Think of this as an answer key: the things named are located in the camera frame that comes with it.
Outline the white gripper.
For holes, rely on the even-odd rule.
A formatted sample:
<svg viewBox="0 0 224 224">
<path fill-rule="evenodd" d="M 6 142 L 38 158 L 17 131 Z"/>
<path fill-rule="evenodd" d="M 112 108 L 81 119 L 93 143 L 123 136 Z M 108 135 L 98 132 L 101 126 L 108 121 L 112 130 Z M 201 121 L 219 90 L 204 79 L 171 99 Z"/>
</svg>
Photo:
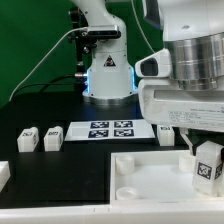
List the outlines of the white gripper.
<svg viewBox="0 0 224 224">
<path fill-rule="evenodd" d="M 179 127 L 190 154 L 188 129 L 224 132 L 224 77 L 218 78 L 214 90 L 184 91 L 168 78 L 143 78 L 138 88 L 143 118 L 151 124 Z"/>
</svg>

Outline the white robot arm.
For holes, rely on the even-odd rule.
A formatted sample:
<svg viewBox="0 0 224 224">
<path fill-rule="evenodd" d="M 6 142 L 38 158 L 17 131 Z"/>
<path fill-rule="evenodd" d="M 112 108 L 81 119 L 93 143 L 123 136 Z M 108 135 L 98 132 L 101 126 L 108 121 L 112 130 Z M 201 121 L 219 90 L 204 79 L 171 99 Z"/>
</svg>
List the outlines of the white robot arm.
<svg viewBox="0 0 224 224">
<path fill-rule="evenodd" d="M 163 49 L 131 66 L 126 25 L 106 0 L 71 0 L 94 43 L 84 99 L 120 104 L 138 97 L 151 124 L 224 132 L 224 0 L 142 0 L 163 31 Z"/>
</svg>

